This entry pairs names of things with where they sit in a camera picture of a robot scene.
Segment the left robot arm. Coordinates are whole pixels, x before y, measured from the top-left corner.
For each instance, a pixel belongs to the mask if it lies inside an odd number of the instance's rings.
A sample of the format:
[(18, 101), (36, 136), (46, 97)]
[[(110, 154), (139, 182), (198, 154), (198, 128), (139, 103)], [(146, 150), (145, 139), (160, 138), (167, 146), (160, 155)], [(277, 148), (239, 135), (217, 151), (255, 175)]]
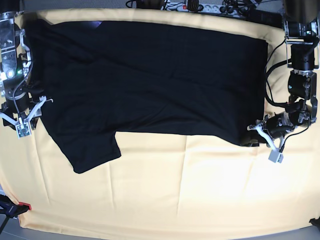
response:
[[(284, 111), (272, 117), (265, 116), (255, 125), (248, 126), (248, 135), (242, 145), (256, 147), (267, 144), (277, 153), (282, 153), (286, 140), (294, 130), (307, 130), (317, 120), (317, 74), (320, 67), (320, 2), (318, 0), (285, 0), (283, 29), (286, 60), (265, 69), (265, 99)], [(291, 71), (287, 83), (287, 102), (275, 102), (268, 78), (282, 66)]]

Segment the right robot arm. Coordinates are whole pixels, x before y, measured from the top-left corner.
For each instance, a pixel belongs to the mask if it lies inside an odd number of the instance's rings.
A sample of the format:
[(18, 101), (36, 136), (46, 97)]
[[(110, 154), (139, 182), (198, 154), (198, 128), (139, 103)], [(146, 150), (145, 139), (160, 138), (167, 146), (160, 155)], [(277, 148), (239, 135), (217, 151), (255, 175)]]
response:
[(0, 14), (0, 96), (4, 98), (0, 118), (22, 138), (36, 129), (41, 107), (53, 100), (44, 95), (42, 87), (31, 83), (32, 51), (25, 30), (15, 23), (17, 16), (14, 10)]

